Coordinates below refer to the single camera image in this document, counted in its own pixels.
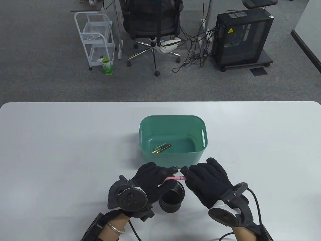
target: basket handle hole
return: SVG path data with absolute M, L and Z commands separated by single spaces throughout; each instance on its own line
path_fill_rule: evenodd
M 204 130 L 202 129 L 202 140 L 203 140 L 203 147 L 205 147 L 205 136 L 204 136 Z

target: floor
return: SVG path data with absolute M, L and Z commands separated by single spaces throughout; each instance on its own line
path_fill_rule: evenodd
M 173 73 L 172 68 L 179 66 L 175 57 L 161 54 L 157 55 L 161 75 L 155 77 L 151 53 L 133 60 L 132 67 L 126 66 L 126 57 L 137 50 L 125 33 L 123 58 L 115 61 L 114 74 L 105 76 L 101 67 L 88 70 L 68 1 L 7 1 L 0 9 L 1 22 L 5 23 L 0 26 L 0 106 L 7 102 L 64 101 L 321 103 L 321 75 L 290 36 L 307 1 L 279 0 L 276 6 L 267 7 L 275 19 L 265 50 L 274 63 L 265 68 L 268 75 L 259 77 L 248 69 L 221 73 L 210 58 L 203 68 L 192 66 Z M 191 35 L 199 28 L 202 7 L 202 1 L 184 1 L 181 22 Z M 241 1 L 214 0 L 214 8 L 210 27 L 215 26 L 218 13 L 244 6 Z M 109 15 L 113 19 L 112 8 Z M 184 56 L 186 47 L 176 52 Z

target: pen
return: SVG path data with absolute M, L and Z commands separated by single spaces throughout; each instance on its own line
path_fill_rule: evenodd
M 167 148 L 169 148 L 169 147 L 171 147 L 171 146 L 172 146 L 172 144 L 165 145 L 165 146 L 163 146 L 161 149 L 156 150 L 156 153 L 160 153 L 161 151 L 163 151 L 163 150 L 165 150 L 165 149 L 167 149 Z
M 165 180 L 186 180 L 186 177 L 184 177 L 184 176 L 169 176 L 169 177 L 166 177 Z
M 160 145 L 160 146 L 158 146 L 158 147 L 154 147 L 154 151 L 161 149 L 161 148 L 164 147 L 165 145 L 167 145 L 167 142 L 164 143 L 164 144 L 162 144 L 162 145 Z

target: computer tower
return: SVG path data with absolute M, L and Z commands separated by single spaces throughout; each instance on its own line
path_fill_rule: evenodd
M 256 63 L 273 19 L 263 8 L 219 14 L 211 50 L 218 68 Z

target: white wall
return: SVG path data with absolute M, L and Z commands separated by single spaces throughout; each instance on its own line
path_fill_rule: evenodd
M 295 31 L 321 60 L 321 0 L 308 2 Z

